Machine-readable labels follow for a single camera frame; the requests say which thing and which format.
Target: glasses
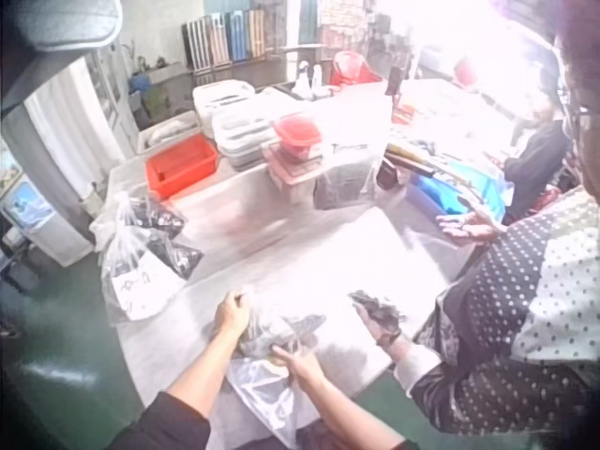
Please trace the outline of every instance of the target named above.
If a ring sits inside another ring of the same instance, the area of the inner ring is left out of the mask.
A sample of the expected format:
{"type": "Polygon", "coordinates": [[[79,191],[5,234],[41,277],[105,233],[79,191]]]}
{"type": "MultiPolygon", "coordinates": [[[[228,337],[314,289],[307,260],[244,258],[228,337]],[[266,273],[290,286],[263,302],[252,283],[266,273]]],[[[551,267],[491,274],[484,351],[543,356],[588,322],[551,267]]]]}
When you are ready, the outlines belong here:
{"type": "Polygon", "coordinates": [[[571,128],[570,137],[573,140],[575,147],[578,147],[579,139],[581,138],[581,117],[597,116],[600,114],[581,106],[575,93],[568,89],[559,89],[559,97],[571,128]]]}

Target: white sleeve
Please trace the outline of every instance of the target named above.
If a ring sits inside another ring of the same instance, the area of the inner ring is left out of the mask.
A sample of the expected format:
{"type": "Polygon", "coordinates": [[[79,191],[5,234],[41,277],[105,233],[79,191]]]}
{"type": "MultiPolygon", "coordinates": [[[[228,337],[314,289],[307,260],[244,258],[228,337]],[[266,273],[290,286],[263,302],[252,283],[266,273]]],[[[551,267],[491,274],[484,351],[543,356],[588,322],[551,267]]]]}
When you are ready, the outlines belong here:
{"type": "Polygon", "coordinates": [[[407,397],[410,397],[411,389],[413,389],[416,382],[441,362],[442,359],[437,353],[424,345],[414,344],[406,355],[396,363],[394,377],[406,391],[407,397]]]}

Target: person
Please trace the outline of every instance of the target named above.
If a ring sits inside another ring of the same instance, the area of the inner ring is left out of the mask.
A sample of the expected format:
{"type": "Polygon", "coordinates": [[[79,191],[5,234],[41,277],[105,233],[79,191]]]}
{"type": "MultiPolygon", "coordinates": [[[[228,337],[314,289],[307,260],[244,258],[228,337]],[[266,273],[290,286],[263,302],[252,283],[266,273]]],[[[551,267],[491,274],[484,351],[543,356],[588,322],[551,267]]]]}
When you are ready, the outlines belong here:
{"type": "MultiPolygon", "coordinates": [[[[217,332],[206,350],[165,392],[158,393],[141,418],[122,430],[108,449],[205,448],[210,436],[208,417],[238,339],[248,327],[249,317],[247,298],[236,292],[228,293],[217,309],[217,332]]],[[[350,448],[416,448],[331,384],[313,353],[290,354],[278,347],[273,353],[287,365],[325,424],[350,448]]]]}
{"type": "Polygon", "coordinates": [[[416,339],[387,336],[357,309],[400,385],[445,432],[562,434],[600,382],[600,2],[563,4],[565,129],[582,187],[510,227],[478,205],[441,217],[449,238],[488,249],[416,339]]]}
{"type": "Polygon", "coordinates": [[[563,166],[571,143],[563,133],[563,105],[558,95],[558,74],[540,71],[540,92],[535,96],[533,115],[538,129],[519,157],[503,164],[504,179],[515,184],[513,202],[506,208],[508,222],[528,215],[547,185],[563,166]]]}

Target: green floor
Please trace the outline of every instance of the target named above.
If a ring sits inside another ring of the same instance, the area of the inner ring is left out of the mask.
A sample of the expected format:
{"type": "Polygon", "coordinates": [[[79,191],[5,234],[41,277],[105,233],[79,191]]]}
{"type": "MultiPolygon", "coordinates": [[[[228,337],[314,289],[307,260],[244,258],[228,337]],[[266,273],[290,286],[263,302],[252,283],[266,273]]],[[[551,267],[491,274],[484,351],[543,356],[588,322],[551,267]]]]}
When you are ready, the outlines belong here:
{"type": "MultiPolygon", "coordinates": [[[[20,338],[3,342],[2,356],[11,386],[33,413],[19,414],[25,427],[43,424],[68,450],[102,448],[139,415],[142,404],[117,336],[106,323],[96,257],[51,271],[26,298],[1,289],[3,313],[22,330],[20,338]]],[[[442,435],[389,375],[359,402],[423,450],[528,448],[523,437],[442,435]]],[[[46,442],[39,448],[51,447],[46,442]]]]}

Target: black cloth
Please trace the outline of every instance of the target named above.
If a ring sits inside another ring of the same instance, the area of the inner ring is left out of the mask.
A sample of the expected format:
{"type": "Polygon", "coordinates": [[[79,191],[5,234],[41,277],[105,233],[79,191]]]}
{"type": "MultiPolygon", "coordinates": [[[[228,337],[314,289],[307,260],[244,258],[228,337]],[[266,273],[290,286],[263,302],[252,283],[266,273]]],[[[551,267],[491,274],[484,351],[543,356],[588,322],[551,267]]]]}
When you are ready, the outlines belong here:
{"type": "MultiPolygon", "coordinates": [[[[304,442],[307,450],[344,449],[346,446],[333,436],[322,421],[311,424],[305,434],[320,435],[304,442]]],[[[106,450],[202,450],[210,436],[210,424],[199,412],[165,392],[143,412],[135,424],[121,431],[106,450]]],[[[277,440],[250,442],[244,448],[282,448],[277,440]]],[[[418,450],[414,442],[405,441],[393,450],[418,450]]]]}
{"type": "Polygon", "coordinates": [[[135,424],[107,450],[196,450],[206,448],[210,424],[181,400],[161,392],[135,424]]]}
{"type": "Polygon", "coordinates": [[[523,218],[563,166],[571,143],[563,133],[563,121],[542,126],[527,142],[523,154],[504,163],[504,178],[515,183],[513,203],[506,214],[523,218]]]}

